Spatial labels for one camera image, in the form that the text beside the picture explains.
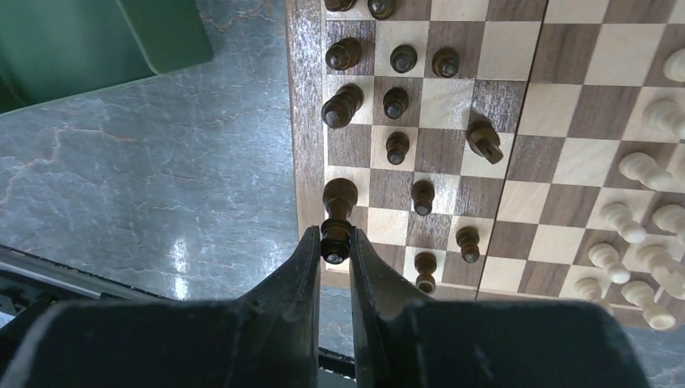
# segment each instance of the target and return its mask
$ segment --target green container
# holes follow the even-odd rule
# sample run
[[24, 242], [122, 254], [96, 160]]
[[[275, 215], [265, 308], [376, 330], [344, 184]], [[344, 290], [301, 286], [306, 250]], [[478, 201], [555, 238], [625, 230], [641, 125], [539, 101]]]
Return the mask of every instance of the green container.
[[0, 0], [0, 114], [213, 55], [193, 0]]

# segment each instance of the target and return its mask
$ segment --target white pawn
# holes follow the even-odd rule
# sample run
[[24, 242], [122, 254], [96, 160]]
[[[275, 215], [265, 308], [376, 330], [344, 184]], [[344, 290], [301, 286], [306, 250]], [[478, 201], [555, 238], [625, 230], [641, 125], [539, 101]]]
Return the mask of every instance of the white pawn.
[[675, 325], [675, 317], [666, 308], [654, 302], [654, 290], [642, 280], [621, 287], [625, 300], [639, 306], [645, 321], [655, 330], [668, 330]]
[[666, 205], [652, 214], [652, 221], [659, 229], [675, 233], [681, 244], [685, 244], [685, 209], [678, 205]]
[[637, 252], [636, 259], [649, 269], [664, 291], [685, 300], [685, 265], [675, 261], [666, 248], [659, 245], [644, 247]]
[[618, 285], [630, 280], [630, 271], [619, 260], [619, 252], [609, 244], [602, 242], [590, 248], [587, 252], [592, 264], [604, 268], [604, 272], [611, 282]]
[[619, 163], [619, 171], [626, 178], [639, 180], [652, 190], [663, 191], [673, 183], [670, 172], [660, 167], [651, 156], [642, 152], [624, 156]]
[[642, 120], [648, 128], [668, 131], [685, 139], [685, 112], [673, 101], [651, 103], [645, 109]]
[[616, 228], [619, 236], [625, 241], [631, 244], [645, 241], [647, 232], [645, 228], [632, 219], [632, 213], [628, 206], [615, 202], [604, 206], [599, 214], [607, 224]]
[[602, 298], [602, 286], [590, 277], [581, 279], [574, 285], [576, 294], [584, 301], [592, 302], [604, 308], [609, 315], [614, 314], [614, 309]]
[[685, 82], [685, 48], [672, 53], [666, 59], [664, 75], [670, 80]]

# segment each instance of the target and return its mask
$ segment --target black chess piece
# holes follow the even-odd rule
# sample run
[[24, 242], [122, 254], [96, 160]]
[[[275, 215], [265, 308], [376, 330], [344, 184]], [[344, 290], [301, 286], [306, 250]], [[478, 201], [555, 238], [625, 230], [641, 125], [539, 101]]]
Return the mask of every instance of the black chess piece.
[[456, 232], [456, 245], [461, 249], [461, 258], [467, 263], [475, 263], [481, 257], [478, 243], [478, 229], [473, 226], [465, 226]]
[[344, 178], [332, 179], [323, 188], [323, 205], [328, 219], [321, 224], [321, 256], [327, 263], [340, 264], [350, 257], [350, 230], [347, 220], [357, 205], [357, 187]]
[[386, 20], [396, 9], [397, 0], [368, 0], [368, 11], [376, 20]]
[[411, 198], [414, 200], [414, 211], [419, 216], [427, 216], [433, 211], [435, 187], [427, 180], [419, 180], [411, 188]]
[[490, 164], [502, 160], [502, 150], [499, 149], [499, 135], [487, 120], [474, 121], [466, 129], [466, 140], [476, 155], [485, 158]]
[[321, 119], [332, 129], [342, 128], [350, 124], [363, 101], [364, 93], [359, 86], [348, 83], [323, 104]]
[[350, 10], [357, 0], [324, 0], [326, 9], [331, 12], [344, 12]]
[[326, 51], [326, 64], [333, 70], [347, 70], [362, 59], [362, 44], [356, 38], [345, 38]]
[[409, 95], [401, 87], [390, 89], [383, 97], [383, 111], [389, 119], [399, 119], [409, 107]]
[[390, 65], [399, 74], [404, 74], [416, 66], [418, 54], [413, 47], [408, 44], [397, 46], [390, 54]]
[[433, 56], [433, 73], [438, 77], [452, 78], [459, 72], [459, 54], [452, 48], [445, 47]]
[[388, 151], [388, 162], [394, 166], [400, 165], [409, 152], [409, 137], [403, 132], [393, 132], [385, 142], [385, 149]]
[[433, 273], [438, 269], [438, 260], [430, 252], [421, 252], [414, 257], [414, 268], [418, 272], [416, 287], [431, 295], [435, 292], [435, 278]]

